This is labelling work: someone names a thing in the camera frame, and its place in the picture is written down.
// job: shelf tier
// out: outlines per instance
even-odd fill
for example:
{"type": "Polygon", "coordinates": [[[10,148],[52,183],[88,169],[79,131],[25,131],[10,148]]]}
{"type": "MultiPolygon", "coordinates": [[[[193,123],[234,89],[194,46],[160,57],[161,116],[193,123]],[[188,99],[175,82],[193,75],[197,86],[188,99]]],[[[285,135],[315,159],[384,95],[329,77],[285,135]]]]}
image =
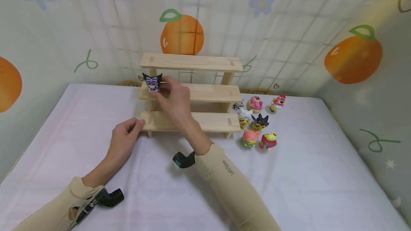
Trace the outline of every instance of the shelf tier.
{"type": "MultiPolygon", "coordinates": [[[[204,132],[232,133],[241,131],[237,114],[193,112],[192,116],[200,123],[204,132]]],[[[146,120],[143,131],[177,131],[164,112],[144,111],[141,113],[141,118],[146,120]]]]}
{"type": "Polygon", "coordinates": [[[140,67],[184,71],[243,72],[240,59],[235,57],[173,55],[170,53],[143,53],[140,67]]]}
{"type": "MultiPolygon", "coordinates": [[[[242,101],[238,86],[191,83],[183,83],[182,85],[190,89],[190,101],[224,103],[234,103],[242,101]]],[[[169,96],[169,93],[167,92],[162,92],[162,94],[165,97],[169,96]]],[[[138,97],[141,100],[155,100],[148,92],[146,83],[143,83],[141,85],[140,94],[138,95],[138,97]]]]}

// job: toy figure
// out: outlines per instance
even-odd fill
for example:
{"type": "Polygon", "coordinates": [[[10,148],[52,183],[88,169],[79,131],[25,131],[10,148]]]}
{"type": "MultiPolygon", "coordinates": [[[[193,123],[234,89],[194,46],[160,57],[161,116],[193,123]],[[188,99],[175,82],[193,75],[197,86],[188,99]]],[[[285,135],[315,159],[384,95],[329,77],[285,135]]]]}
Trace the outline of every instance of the toy figure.
{"type": "Polygon", "coordinates": [[[239,103],[234,103],[234,104],[233,104],[233,109],[237,111],[237,110],[239,110],[241,107],[244,107],[243,101],[244,101],[244,99],[243,99],[241,102],[239,102],[239,103]]]}
{"type": "Polygon", "coordinates": [[[251,129],[252,130],[258,130],[261,131],[263,128],[268,126],[268,115],[263,118],[261,114],[258,115],[258,118],[254,118],[254,116],[252,116],[253,118],[253,123],[251,125],[251,129]]]}
{"type": "Polygon", "coordinates": [[[277,135],[271,131],[271,134],[263,134],[261,138],[260,148],[261,149],[268,149],[273,148],[277,145],[277,135]]]}
{"type": "Polygon", "coordinates": [[[250,123],[252,113],[253,113],[252,110],[247,111],[247,110],[240,108],[240,111],[237,114],[238,114],[238,120],[240,121],[240,126],[242,129],[245,129],[248,123],[250,123]]]}
{"type": "Polygon", "coordinates": [[[253,96],[251,99],[247,102],[247,109],[248,110],[253,110],[255,114],[260,113],[261,110],[263,109],[263,102],[261,101],[259,96],[253,96]]]}
{"type": "Polygon", "coordinates": [[[156,91],[156,92],[160,91],[160,82],[161,82],[161,77],[162,76],[163,76],[163,74],[150,77],[146,74],[143,74],[143,77],[144,77],[144,80],[146,81],[149,92],[150,91],[156,91]]]}
{"type": "Polygon", "coordinates": [[[280,109],[284,106],[285,102],[285,94],[281,94],[277,96],[275,99],[273,98],[273,101],[271,102],[270,105],[270,111],[275,112],[277,109],[280,109]]]}
{"type": "Polygon", "coordinates": [[[243,138],[241,139],[241,145],[243,147],[255,147],[259,134],[259,131],[250,129],[244,130],[243,138]]]}

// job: wooden step shelf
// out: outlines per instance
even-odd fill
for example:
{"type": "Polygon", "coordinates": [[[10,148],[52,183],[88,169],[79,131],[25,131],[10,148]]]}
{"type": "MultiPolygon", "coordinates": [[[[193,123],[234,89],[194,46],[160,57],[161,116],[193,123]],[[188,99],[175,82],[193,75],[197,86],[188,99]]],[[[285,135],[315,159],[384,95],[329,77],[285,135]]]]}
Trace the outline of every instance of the wooden step shelf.
{"type": "MultiPolygon", "coordinates": [[[[243,100],[238,86],[191,83],[182,85],[190,89],[190,101],[233,103],[243,100]]],[[[162,92],[162,94],[168,97],[168,93],[162,92]]],[[[148,92],[146,83],[141,85],[138,97],[142,100],[155,100],[148,92]]]]}
{"type": "MultiPolygon", "coordinates": [[[[149,69],[150,76],[157,76],[157,69],[180,71],[224,72],[221,85],[183,84],[190,89],[192,116],[205,132],[224,133],[229,138],[233,132],[240,132],[237,114],[230,114],[235,102],[241,102],[238,86],[230,86],[235,72],[243,72],[240,59],[220,56],[173,55],[169,53],[143,53],[141,68],[149,69]]],[[[153,131],[177,131],[159,103],[151,97],[145,83],[138,95],[148,103],[149,111],[141,114],[146,120],[143,130],[152,137],[153,131]]]]}
{"type": "Polygon", "coordinates": [[[238,58],[170,53],[143,53],[140,67],[163,70],[243,72],[243,66],[238,58]]]}
{"type": "MultiPolygon", "coordinates": [[[[228,138],[232,132],[241,131],[237,114],[193,112],[192,116],[204,132],[225,133],[228,138]]],[[[144,111],[141,118],[146,120],[143,131],[177,131],[164,112],[144,111]]]]}

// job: white mattress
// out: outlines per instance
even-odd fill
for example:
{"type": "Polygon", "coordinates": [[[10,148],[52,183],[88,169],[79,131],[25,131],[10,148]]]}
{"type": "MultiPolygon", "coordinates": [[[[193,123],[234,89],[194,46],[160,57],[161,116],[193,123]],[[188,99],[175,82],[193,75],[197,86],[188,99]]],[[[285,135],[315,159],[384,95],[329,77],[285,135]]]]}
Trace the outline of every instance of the white mattress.
{"type": "MultiPolygon", "coordinates": [[[[0,187],[0,230],[11,230],[50,201],[75,175],[105,156],[113,127],[139,117],[139,88],[71,84],[0,187]]],[[[270,103],[272,96],[261,96],[270,103]]],[[[254,185],[283,231],[406,231],[394,207],[321,99],[287,96],[263,131],[278,146],[262,152],[211,134],[254,185]]],[[[75,230],[235,230],[195,169],[172,161],[192,150],[177,133],[141,137],[107,184],[125,200],[96,207],[75,230]]]]}

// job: orange fruit illustration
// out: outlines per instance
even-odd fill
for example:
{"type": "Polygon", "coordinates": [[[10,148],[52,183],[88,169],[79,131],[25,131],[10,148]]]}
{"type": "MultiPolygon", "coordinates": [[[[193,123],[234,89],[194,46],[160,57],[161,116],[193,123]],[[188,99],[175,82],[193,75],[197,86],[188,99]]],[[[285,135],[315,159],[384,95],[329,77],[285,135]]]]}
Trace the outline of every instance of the orange fruit illustration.
{"type": "Polygon", "coordinates": [[[21,93],[22,81],[16,67],[0,56],[0,112],[7,111],[21,93]]]}
{"type": "Polygon", "coordinates": [[[197,55],[203,48],[203,28],[194,17],[181,15],[175,9],[167,9],[161,15],[160,22],[167,22],[160,38],[163,53],[197,55]],[[176,16],[165,18],[168,13],[173,13],[176,16]]]}
{"type": "Polygon", "coordinates": [[[368,79],[381,63],[383,48],[370,25],[359,25],[351,30],[355,36],[333,47],[324,60],[327,71],[340,83],[355,84],[368,79]],[[360,33],[366,29],[370,34],[360,33]]]}

